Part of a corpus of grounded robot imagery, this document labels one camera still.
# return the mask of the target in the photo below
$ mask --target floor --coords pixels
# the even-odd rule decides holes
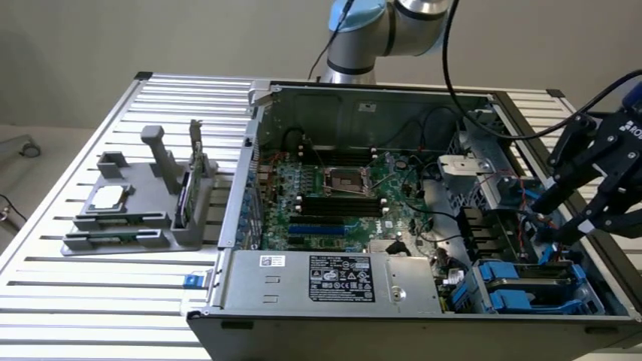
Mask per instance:
[[[23,158],[15,150],[13,155],[0,156],[0,193],[27,217],[86,143],[93,129],[0,126],[0,141],[25,133],[34,138],[42,153],[37,158]],[[0,209],[3,206],[3,199],[0,199]],[[15,214],[10,217],[21,222]],[[0,253],[11,239],[13,235],[0,228]]]

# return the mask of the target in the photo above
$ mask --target slotted aluminum platform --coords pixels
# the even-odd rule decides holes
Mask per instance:
[[[181,300],[201,305],[205,291],[185,291],[181,284],[185,274],[213,266],[248,122],[249,84],[250,80],[169,74],[153,74],[149,80],[130,84],[0,256],[0,359],[209,359],[180,316]],[[535,131],[571,113],[565,101],[551,98],[544,91],[501,90],[508,92]],[[202,120],[204,149],[221,170],[202,249],[62,257],[59,239],[98,176],[98,155],[117,150],[127,162],[149,162],[150,152],[138,132],[145,125],[160,124],[166,148],[177,159],[186,159],[189,119]],[[557,134],[543,139],[548,147]],[[589,198],[595,187],[584,187],[581,192]],[[636,241],[619,238],[619,244],[642,268]]]

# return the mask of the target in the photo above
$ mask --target motherboard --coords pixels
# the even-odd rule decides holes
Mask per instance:
[[[268,158],[258,173],[261,249],[384,252],[394,239],[428,230],[426,214],[412,209],[426,211],[417,175],[424,160],[382,153],[360,162],[320,153]]]

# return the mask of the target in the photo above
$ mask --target black cable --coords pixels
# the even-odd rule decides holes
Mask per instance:
[[[452,236],[449,236],[444,239],[428,239],[428,238],[422,237],[422,235],[418,236],[421,241],[428,242],[428,243],[441,243],[441,242],[449,241],[452,238],[456,238],[456,237],[461,237],[461,235],[452,235]]]
[[[425,116],[422,117],[422,124],[421,124],[421,138],[418,140],[418,144],[421,147],[425,146],[425,125],[428,123],[428,119],[429,119],[429,116],[432,115],[432,113],[434,111],[448,111],[453,116],[457,116],[459,114],[446,106],[437,106],[434,108],[432,108],[428,113],[425,114]],[[461,145],[459,144],[459,120],[454,118],[453,119],[453,128],[454,128],[454,132],[456,132],[456,137],[454,137],[454,146],[456,146],[456,151],[457,151],[457,154],[459,154],[459,151],[461,150]]]
[[[452,238],[461,237],[461,235],[452,235],[452,236],[449,236],[449,237],[446,237],[446,238],[444,238],[444,239],[428,239],[428,238],[422,237],[422,235],[421,235],[422,229],[425,228],[426,225],[428,225],[428,222],[422,223],[422,224],[421,224],[421,227],[418,228],[418,232],[417,232],[417,239],[421,239],[421,241],[424,241],[424,242],[428,242],[428,243],[441,243],[441,242],[444,242],[444,241],[450,240]]]
[[[341,18],[338,19],[337,27],[334,28],[334,30],[332,32],[332,35],[329,36],[329,40],[328,40],[328,43],[325,44],[325,47],[322,48],[322,50],[318,53],[318,56],[316,57],[316,60],[312,64],[312,68],[309,68],[308,80],[312,77],[313,69],[316,68],[316,65],[318,64],[318,61],[321,60],[322,54],[325,54],[325,51],[328,51],[329,45],[332,45],[333,39],[338,35],[338,29],[341,28],[342,22],[345,21],[349,9],[352,8],[352,3],[353,3],[353,0],[348,0],[345,2],[345,6],[342,7]]]
[[[23,217],[22,213],[19,213],[18,209],[15,208],[15,206],[13,205],[13,203],[10,203],[10,200],[6,198],[6,196],[0,193],[0,197],[3,198],[3,200],[6,201],[6,204],[9,205],[9,207],[13,208],[13,211],[15,212],[15,214],[17,214],[17,215],[21,217],[21,219],[26,222],[26,217]]]
[[[475,118],[472,118],[465,110],[463,109],[461,103],[459,103],[456,93],[453,91],[452,87],[452,82],[449,81],[449,69],[448,69],[448,41],[449,41],[449,29],[452,28],[452,20],[453,20],[453,15],[457,10],[457,5],[459,5],[459,0],[452,1],[452,6],[449,7],[449,16],[445,20],[445,29],[442,32],[442,49],[441,49],[441,68],[442,68],[442,80],[445,81],[445,88],[448,89],[449,97],[452,98],[452,102],[457,108],[457,110],[461,112],[461,115],[464,118],[468,119],[468,121],[472,122],[472,124],[480,128],[485,133],[489,135],[500,138],[500,139],[508,139],[512,141],[528,141],[531,139],[536,139],[539,137],[543,137],[547,134],[551,134],[555,130],[561,129],[576,117],[577,114],[584,113],[588,109],[595,107],[595,105],[601,101],[601,99],[612,93],[612,90],[615,90],[621,84],[624,84],[627,81],[629,81],[632,78],[639,77],[642,75],[642,69],[637,69],[635,71],[631,71],[628,74],[625,74],[623,77],[620,77],[615,82],[611,83],[600,92],[599,94],[588,101],[588,103],[577,109],[577,111],[567,118],[564,119],[560,123],[555,124],[549,128],[545,128],[543,131],[536,132],[535,134],[531,135],[504,135],[487,126],[484,126]]]
[[[304,135],[304,130],[298,126],[289,126],[284,131],[282,131],[282,136],[280,137],[280,151],[285,152],[285,141],[288,138],[288,135],[290,132],[298,132],[301,135]]]
[[[393,141],[393,139],[402,133],[402,131],[405,130],[406,126],[410,124],[410,123],[414,123],[418,128],[421,128],[421,124],[418,123],[418,121],[416,119],[409,119],[406,120],[402,125],[401,125],[401,128],[398,128],[397,132],[393,133],[393,135],[388,138],[386,141],[382,141],[381,143],[377,144],[377,148],[382,147],[384,145],[386,145],[390,141]]]
[[[441,215],[441,216],[445,216],[448,217],[450,220],[453,220],[456,222],[456,218],[453,217],[452,214],[448,214],[448,213],[442,213],[442,212],[437,212],[437,211],[424,211],[421,210],[420,208],[416,208],[414,206],[412,206],[409,203],[408,203],[408,200],[405,200],[405,205],[409,207],[409,209],[412,211],[416,211],[416,212],[420,212],[422,214],[436,214],[436,215]]]

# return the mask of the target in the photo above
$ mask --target power supply label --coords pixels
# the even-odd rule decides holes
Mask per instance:
[[[308,296],[314,302],[373,302],[369,257],[309,256]]]

